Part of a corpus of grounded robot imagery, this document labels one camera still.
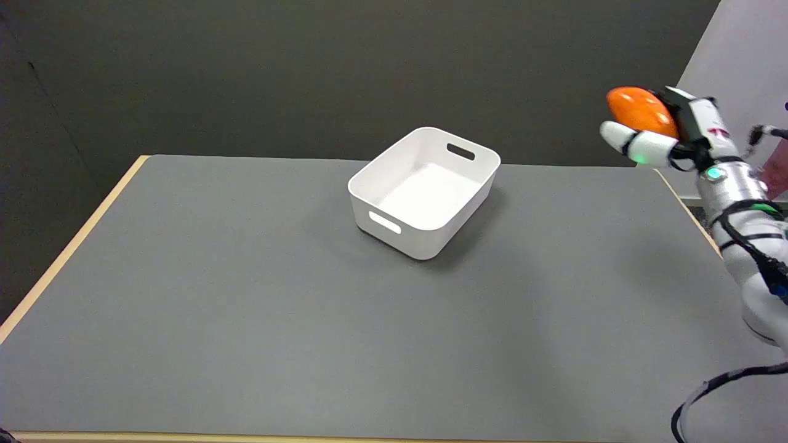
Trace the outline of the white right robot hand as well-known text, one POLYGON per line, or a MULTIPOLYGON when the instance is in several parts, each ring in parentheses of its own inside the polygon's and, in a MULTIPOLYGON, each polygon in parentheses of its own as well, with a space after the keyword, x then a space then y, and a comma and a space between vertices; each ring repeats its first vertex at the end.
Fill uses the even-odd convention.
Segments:
POLYGON ((606 98, 613 120, 600 124, 600 136, 633 162, 701 173, 743 160, 712 97, 665 86, 617 87, 606 98))

